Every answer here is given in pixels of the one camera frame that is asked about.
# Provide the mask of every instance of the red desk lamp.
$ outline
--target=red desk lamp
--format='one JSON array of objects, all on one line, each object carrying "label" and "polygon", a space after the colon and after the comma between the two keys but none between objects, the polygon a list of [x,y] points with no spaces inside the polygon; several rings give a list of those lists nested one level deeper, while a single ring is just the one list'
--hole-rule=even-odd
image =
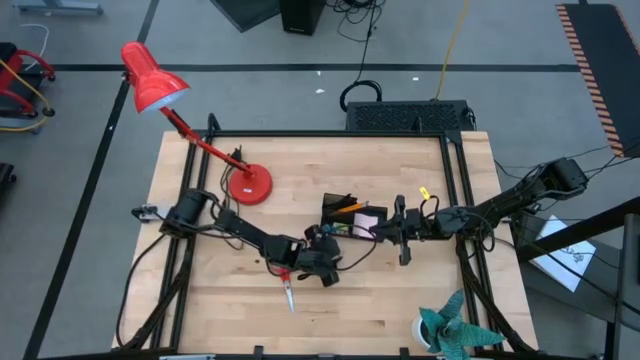
[{"label": "red desk lamp", "polygon": [[184,80],[161,70],[149,49],[139,42],[129,42],[122,47],[122,60],[127,67],[127,80],[135,89],[138,113],[160,110],[183,138],[236,168],[238,171],[234,171],[229,180],[229,190],[239,203],[255,205],[269,196],[273,182],[267,169],[238,161],[202,141],[178,113],[167,108],[189,90]]}]

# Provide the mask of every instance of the wooden table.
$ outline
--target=wooden table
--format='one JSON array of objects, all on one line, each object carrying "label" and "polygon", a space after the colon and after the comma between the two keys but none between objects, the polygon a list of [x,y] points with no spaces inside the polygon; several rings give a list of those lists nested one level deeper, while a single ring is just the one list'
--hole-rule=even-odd
[{"label": "wooden table", "polygon": [[[473,194],[477,203],[500,192],[486,133],[463,133]],[[241,216],[268,233],[304,237],[320,221],[324,192],[352,193],[373,205],[392,208],[397,194],[407,207],[422,200],[425,186],[449,206],[439,143],[429,138],[221,137],[214,145],[230,153],[242,145],[246,161],[261,164],[273,176],[273,192],[262,204],[242,206]],[[160,149],[149,203],[177,200],[188,143],[167,132]],[[462,198],[453,147],[450,148],[458,197]],[[198,162],[194,167],[195,186]],[[212,158],[206,190],[221,196],[224,163]],[[433,202],[425,211],[430,212]],[[210,223],[207,214],[201,223]],[[137,255],[158,237],[159,222],[142,225]],[[511,241],[506,225],[496,236]],[[121,329],[129,339],[158,301],[169,240],[140,263],[131,282]],[[343,264],[364,254],[370,243],[339,238]],[[266,272],[257,251],[234,251],[223,241],[198,237],[179,351],[181,353],[251,353],[263,345],[268,354],[388,354],[400,347],[411,354],[425,350],[411,336],[418,307],[439,308],[462,287],[454,241],[410,244],[413,261],[398,264],[399,247],[385,242],[340,282],[323,288],[317,277],[292,277],[296,312],[290,313],[282,284]],[[487,254],[495,302],[529,345],[536,337],[515,252],[496,244]],[[481,310],[481,322],[486,316]],[[173,320],[173,310],[167,321]],[[168,344],[165,326],[163,344]]]}]

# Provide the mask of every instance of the lamp shade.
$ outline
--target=lamp shade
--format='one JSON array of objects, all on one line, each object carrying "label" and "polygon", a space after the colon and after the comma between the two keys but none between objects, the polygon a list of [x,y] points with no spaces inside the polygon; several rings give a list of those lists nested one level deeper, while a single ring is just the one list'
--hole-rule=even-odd
[{"label": "lamp shade", "polygon": [[129,71],[133,85],[136,110],[154,111],[178,100],[189,90],[189,84],[158,66],[151,52],[143,44],[132,41],[122,47],[122,61]]}]

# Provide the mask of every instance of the white paper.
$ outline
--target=white paper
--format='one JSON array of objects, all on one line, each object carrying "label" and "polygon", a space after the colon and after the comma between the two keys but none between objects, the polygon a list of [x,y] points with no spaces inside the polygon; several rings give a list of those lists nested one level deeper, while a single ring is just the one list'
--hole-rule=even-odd
[{"label": "white paper", "polygon": [[[554,215],[551,215],[551,217],[549,217],[549,221],[547,221],[542,227],[542,230],[540,230],[540,234],[538,234],[537,239],[551,235],[566,227],[567,225],[565,223],[558,220]],[[589,266],[591,258],[593,257],[589,254],[593,254],[595,251],[596,248],[593,245],[587,241],[583,241],[564,249],[556,250],[551,253],[551,256],[558,259],[569,269],[580,275],[584,275],[584,272],[587,270],[587,266]],[[567,271],[567,269],[560,266],[560,264],[555,262],[548,255],[537,257],[531,260],[531,263],[569,289],[571,292],[575,292],[576,288],[580,284],[579,277]]]},{"label": "white paper", "polygon": [[[370,229],[372,226],[378,225],[378,218],[376,216],[368,216],[364,214],[356,214],[353,217],[353,225],[362,226],[365,229]],[[367,239],[373,239],[373,236],[367,231],[353,227],[353,235],[358,235]]]}]

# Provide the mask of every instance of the yellow cable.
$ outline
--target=yellow cable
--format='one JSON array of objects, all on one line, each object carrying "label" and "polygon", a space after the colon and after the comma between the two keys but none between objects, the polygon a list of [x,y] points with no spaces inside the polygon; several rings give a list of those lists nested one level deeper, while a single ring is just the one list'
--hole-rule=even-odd
[{"label": "yellow cable", "polygon": [[[42,96],[42,94],[40,94],[40,92],[38,90],[36,90],[33,86],[31,86],[31,84],[29,84],[28,82],[26,82],[22,77],[20,77],[20,75],[16,74],[15,71],[13,71],[9,65],[7,65],[7,63],[5,63],[4,61],[2,61],[2,59],[0,59],[0,65],[4,66],[4,68],[11,74],[13,75],[16,79],[18,79],[18,81],[20,81],[24,86],[26,86],[29,90],[33,91],[34,94],[36,94],[37,97],[39,97],[40,99],[42,99],[42,101],[44,102],[44,106],[47,110],[51,110],[51,106],[49,105],[49,100],[47,100],[47,98],[45,98],[44,96]],[[0,131],[8,131],[8,132],[25,132],[25,131],[29,131],[32,129],[35,129],[39,126],[44,125],[47,120],[49,120],[49,117],[47,116],[43,116],[42,119],[40,121],[38,121],[37,123],[33,124],[33,125],[29,125],[23,128],[0,128]]]},{"label": "yellow cable", "polygon": [[464,0],[464,5],[462,6],[462,12],[460,13],[460,18],[458,19],[458,25],[456,25],[456,31],[453,33],[451,37],[451,41],[449,42],[449,48],[447,49],[447,56],[444,58],[444,64],[442,64],[442,71],[440,72],[440,84],[438,84],[438,91],[436,91],[436,96],[434,97],[438,100],[440,97],[440,90],[442,90],[442,84],[444,84],[444,76],[447,72],[447,64],[449,63],[449,55],[451,55],[451,49],[453,49],[453,44],[456,42],[456,38],[460,33],[460,28],[462,27],[462,21],[464,21],[465,16],[467,16],[467,11],[469,10],[469,3],[471,0]]}]

